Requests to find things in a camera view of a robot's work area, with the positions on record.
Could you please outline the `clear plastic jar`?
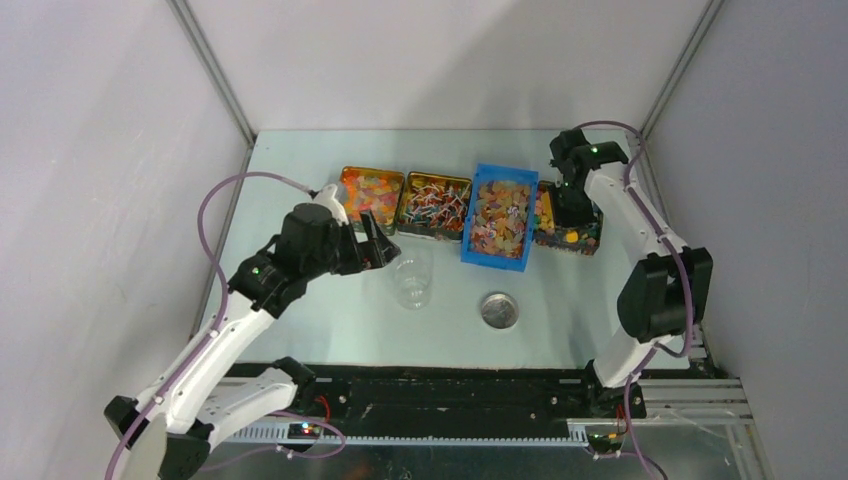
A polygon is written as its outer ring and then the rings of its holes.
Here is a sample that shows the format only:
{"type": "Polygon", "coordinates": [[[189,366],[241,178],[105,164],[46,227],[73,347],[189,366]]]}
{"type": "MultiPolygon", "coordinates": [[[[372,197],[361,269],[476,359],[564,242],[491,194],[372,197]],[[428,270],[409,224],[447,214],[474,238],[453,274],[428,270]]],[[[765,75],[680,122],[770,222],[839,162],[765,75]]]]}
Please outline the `clear plastic jar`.
{"type": "Polygon", "coordinates": [[[433,252],[424,247],[404,247],[392,274],[397,302],[404,308],[420,310],[432,297],[433,252]]]}

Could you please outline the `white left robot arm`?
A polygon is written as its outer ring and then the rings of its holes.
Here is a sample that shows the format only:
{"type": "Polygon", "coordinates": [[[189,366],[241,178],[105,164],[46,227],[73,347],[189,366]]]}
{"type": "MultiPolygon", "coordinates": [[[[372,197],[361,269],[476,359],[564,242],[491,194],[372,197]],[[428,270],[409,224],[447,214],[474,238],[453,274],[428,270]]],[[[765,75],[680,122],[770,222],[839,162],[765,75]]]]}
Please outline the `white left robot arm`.
{"type": "Polygon", "coordinates": [[[117,452],[130,454],[121,478],[189,479],[223,440],[259,418],[312,411],[315,374],[291,357],[272,362],[226,400],[211,394],[246,348],[305,295],[309,282],[376,270],[400,256],[371,213],[361,218],[364,240],[334,200],[295,206],[280,233],[224,282],[219,311],[171,366],[137,396],[110,401],[104,415],[120,438],[117,452]]]}

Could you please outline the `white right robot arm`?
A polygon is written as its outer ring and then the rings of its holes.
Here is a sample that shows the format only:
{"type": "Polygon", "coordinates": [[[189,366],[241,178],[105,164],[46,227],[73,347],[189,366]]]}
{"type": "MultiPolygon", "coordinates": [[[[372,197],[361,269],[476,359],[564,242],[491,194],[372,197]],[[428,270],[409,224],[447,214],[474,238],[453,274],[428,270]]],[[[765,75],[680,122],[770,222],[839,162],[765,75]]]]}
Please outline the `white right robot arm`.
{"type": "Polygon", "coordinates": [[[549,147],[560,176],[551,195],[555,224],[585,227],[601,216],[622,234],[631,267],[612,309],[619,327],[581,379],[583,408],[606,418],[630,410],[636,383],[657,353],[688,357],[713,259],[661,220],[632,177],[636,160],[618,143],[592,143],[576,127],[560,132],[549,147]]]}

